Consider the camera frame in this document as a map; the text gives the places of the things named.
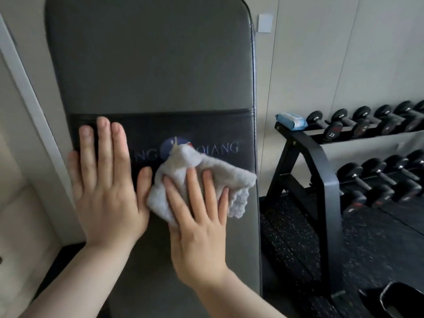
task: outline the person's left arm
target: person's left arm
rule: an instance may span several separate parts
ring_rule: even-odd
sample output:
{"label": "person's left arm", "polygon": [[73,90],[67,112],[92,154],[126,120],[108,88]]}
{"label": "person's left arm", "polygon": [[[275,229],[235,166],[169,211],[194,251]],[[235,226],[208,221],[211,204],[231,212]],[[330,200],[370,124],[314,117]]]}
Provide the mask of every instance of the person's left arm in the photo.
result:
{"label": "person's left arm", "polygon": [[152,171],[140,171],[136,193],[122,125],[99,117],[97,127],[98,161],[89,126],[80,128],[81,156],[69,154],[76,212],[87,243],[21,318],[95,318],[146,231]]}

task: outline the logo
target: logo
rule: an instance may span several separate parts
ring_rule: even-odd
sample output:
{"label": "logo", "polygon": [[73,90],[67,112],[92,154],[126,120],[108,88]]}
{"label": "logo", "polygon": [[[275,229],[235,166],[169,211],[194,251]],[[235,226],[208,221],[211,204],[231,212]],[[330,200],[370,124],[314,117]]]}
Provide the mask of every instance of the logo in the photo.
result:
{"label": "logo", "polygon": [[202,144],[194,146],[188,139],[182,137],[171,137],[165,140],[160,147],[149,148],[144,150],[135,151],[131,154],[131,160],[135,163],[141,163],[146,161],[157,161],[167,160],[173,146],[181,144],[189,144],[199,153],[206,154],[208,156],[219,157],[229,154],[236,154],[239,151],[238,142],[227,142],[220,144]]}

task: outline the black leather pad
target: black leather pad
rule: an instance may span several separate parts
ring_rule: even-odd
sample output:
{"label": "black leather pad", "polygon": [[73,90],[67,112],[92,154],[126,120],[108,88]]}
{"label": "black leather pad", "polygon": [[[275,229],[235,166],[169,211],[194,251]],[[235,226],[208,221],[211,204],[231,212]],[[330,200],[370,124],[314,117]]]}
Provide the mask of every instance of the black leather pad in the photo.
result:
{"label": "black leather pad", "polygon": [[[242,0],[47,0],[46,34],[73,145],[99,115],[127,133],[133,178],[171,141],[256,171],[253,33]],[[260,290],[256,188],[229,219],[227,264]],[[152,215],[109,296],[113,317],[207,317],[178,282]]]}

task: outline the gray cleaning cloth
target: gray cleaning cloth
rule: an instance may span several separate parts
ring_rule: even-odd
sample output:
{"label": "gray cleaning cloth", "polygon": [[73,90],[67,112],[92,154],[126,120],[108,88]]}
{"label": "gray cleaning cloth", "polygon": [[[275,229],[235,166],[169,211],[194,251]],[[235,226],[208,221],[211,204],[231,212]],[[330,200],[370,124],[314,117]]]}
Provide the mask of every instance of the gray cleaning cloth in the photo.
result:
{"label": "gray cleaning cloth", "polygon": [[168,159],[156,172],[154,185],[147,198],[147,206],[165,221],[178,226],[172,209],[168,203],[162,179],[169,176],[184,201],[189,204],[186,186],[186,172],[188,167],[195,167],[199,182],[203,190],[202,172],[211,170],[217,199],[220,198],[224,187],[229,189],[229,217],[240,218],[245,211],[249,188],[256,183],[256,174],[235,167],[222,160],[199,153],[189,144],[174,145]]}

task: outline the forearm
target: forearm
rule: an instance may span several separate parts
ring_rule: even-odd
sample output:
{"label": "forearm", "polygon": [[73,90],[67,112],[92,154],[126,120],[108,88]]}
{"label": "forearm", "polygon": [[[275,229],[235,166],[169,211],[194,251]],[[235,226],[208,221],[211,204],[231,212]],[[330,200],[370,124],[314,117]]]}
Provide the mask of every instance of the forearm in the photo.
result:
{"label": "forearm", "polygon": [[95,318],[130,251],[84,247],[21,318]]}
{"label": "forearm", "polygon": [[284,317],[230,270],[220,284],[212,288],[199,288],[196,294],[213,318]]}

